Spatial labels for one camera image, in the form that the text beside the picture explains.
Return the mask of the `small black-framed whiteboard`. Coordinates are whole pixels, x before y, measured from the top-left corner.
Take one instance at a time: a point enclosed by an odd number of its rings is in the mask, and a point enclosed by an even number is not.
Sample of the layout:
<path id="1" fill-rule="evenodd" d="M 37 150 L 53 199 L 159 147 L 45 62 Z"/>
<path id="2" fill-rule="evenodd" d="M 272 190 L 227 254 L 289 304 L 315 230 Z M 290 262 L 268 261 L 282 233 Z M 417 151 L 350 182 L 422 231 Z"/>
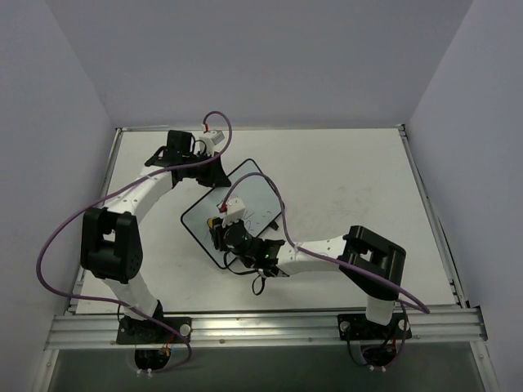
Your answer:
<path id="1" fill-rule="evenodd" d="M 257 237 L 281 215 L 278 196 L 261 173 L 254 160 L 245 160 L 227 176 L 231 189 L 210 190 L 181 215 L 182 225 L 220 269 L 225 267 L 224 252 L 214 246 L 210 220 L 221 220 L 221 229 L 242 223 L 247 234 Z"/>

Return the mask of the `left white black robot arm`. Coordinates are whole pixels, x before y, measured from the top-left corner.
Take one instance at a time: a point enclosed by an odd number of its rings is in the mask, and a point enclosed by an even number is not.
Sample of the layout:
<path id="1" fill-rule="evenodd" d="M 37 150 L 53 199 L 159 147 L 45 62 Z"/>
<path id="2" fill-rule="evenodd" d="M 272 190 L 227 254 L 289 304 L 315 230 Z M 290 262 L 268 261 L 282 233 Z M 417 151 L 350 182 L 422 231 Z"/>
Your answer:
<path id="1" fill-rule="evenodd" d="M 222 131 L 204 131 L 198 137 L 169 131 L 166 144 L 145 161 L 137 185 L 83 213 L 81 266 L 129 306 L 124 314 L 137 320 L 136 334 L 146 342 L 163 336 L 165 322 L 154 314 L 159 300 L 140 273 L 144 256 L 139 224 L 185 178 L 208 188 L 230 187 L 215 151 L 224 139 Z"/>

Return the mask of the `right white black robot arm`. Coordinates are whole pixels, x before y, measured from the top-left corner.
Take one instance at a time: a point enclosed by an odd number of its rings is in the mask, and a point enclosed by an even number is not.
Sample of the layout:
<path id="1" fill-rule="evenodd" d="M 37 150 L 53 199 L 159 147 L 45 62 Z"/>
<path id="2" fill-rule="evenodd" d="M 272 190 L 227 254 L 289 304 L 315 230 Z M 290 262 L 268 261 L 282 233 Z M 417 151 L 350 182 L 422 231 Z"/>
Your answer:
<path id="1" fill-rule="evenodd" d="M 343 236 L 302 244 L 254 237 L 242 220 L 226 225 L 214 217 L 208 228 L 216 250 L 233 255 L 262 280 L 340 271 L 367 296 L 364 330 L 380 337 L 391 329 L 406 258 L 405 249 L 392 241 L 361 225 Z"/>

